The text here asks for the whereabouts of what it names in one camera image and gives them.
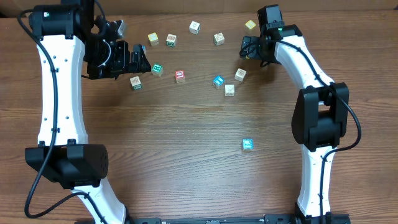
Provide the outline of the white block blue side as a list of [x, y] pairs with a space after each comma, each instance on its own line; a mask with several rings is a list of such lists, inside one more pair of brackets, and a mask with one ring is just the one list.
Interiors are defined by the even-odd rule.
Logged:
[[254, 142], [252, 139], [243, 139], [242, 146], [244, 151], [250, 151], [254, 149]]

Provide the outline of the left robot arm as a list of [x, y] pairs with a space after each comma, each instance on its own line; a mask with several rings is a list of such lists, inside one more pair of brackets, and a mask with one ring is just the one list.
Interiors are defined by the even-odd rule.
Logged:
[[61, 1], [26, 10], [22, 28], [36, 43], [42, 67], [42, 120], [36, 147], [25, 161], [45, 177], [78, 197], [94, 223], [132, 223], [127, 207], [107, 178], [106, 147], [91, 144], [82, 107], [82, 71], [89, 80], [117, 79], [125, 73], [146, 73], [151, 65], [144, 49], [123, 39], [122, 20], [96, 16], [98, 1]]

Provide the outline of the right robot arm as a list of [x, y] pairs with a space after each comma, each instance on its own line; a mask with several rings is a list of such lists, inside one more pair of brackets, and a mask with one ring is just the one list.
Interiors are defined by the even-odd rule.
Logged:
[[281, 64], [298, 88], [291, 121], [302, 152], [302, 180], [290, 223], [350, 223], [349, 215], [331, 212], [330, 174], [333, 156], [346, 133], [349, 90], [318, 66], [299, 28], [287, 26], [278, 5], [258, 10], [260, 35], [245, 36], [240, 57], [257, 59], [263, 67]]

